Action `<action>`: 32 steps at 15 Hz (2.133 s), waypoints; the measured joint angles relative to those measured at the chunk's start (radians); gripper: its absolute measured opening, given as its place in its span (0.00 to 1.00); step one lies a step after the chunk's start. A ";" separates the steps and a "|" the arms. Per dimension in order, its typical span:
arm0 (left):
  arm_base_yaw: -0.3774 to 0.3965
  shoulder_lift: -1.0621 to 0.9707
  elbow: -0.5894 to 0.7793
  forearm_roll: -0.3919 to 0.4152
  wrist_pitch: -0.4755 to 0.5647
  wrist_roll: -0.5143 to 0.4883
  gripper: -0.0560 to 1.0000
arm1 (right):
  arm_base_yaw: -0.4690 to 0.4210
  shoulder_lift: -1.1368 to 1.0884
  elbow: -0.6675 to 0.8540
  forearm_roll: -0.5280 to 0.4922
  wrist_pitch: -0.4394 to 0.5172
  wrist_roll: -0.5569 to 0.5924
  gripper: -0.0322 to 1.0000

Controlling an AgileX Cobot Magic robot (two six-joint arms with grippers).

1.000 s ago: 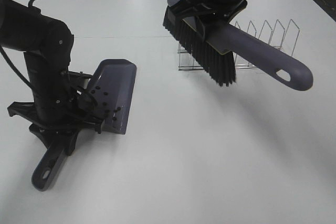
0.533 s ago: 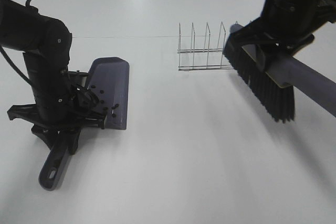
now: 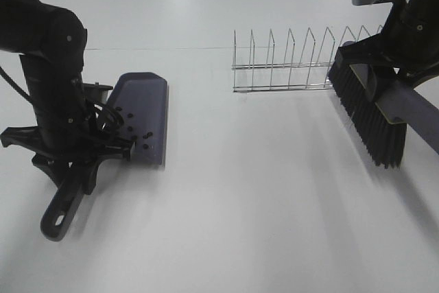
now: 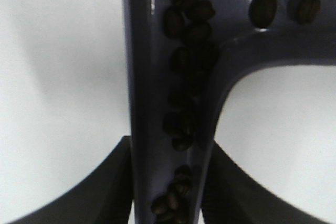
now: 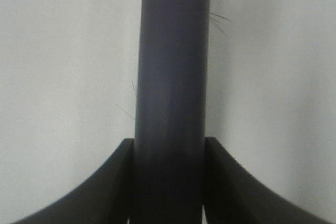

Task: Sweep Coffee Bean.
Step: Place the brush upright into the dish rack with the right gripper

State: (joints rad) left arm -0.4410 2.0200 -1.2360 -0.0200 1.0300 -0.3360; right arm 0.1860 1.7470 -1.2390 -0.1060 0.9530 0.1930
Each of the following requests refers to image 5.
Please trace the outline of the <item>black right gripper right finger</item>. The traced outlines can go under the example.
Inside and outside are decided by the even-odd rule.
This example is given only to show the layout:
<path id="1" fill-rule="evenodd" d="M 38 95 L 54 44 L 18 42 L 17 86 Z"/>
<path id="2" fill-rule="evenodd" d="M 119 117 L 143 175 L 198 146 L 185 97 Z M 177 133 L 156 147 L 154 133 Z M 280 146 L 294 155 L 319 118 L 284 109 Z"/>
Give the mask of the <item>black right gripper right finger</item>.
<path id="1" fill-rule="evenodd" d="M 208 223 L 326 223 L 259 182 L 214 137 L 205 140 L 203 206 Z"/>

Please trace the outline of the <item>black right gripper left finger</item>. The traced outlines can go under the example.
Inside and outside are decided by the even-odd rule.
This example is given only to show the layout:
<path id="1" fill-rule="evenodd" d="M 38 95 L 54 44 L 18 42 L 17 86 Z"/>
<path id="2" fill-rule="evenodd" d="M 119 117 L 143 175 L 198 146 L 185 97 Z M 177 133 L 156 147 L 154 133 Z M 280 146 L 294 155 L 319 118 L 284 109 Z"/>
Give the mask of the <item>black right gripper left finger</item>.
<path id="1" fill-rule="evenodd" d="M 18 223 L 127 223 L 133 140 L 124 139 L 88 179 Z"/>

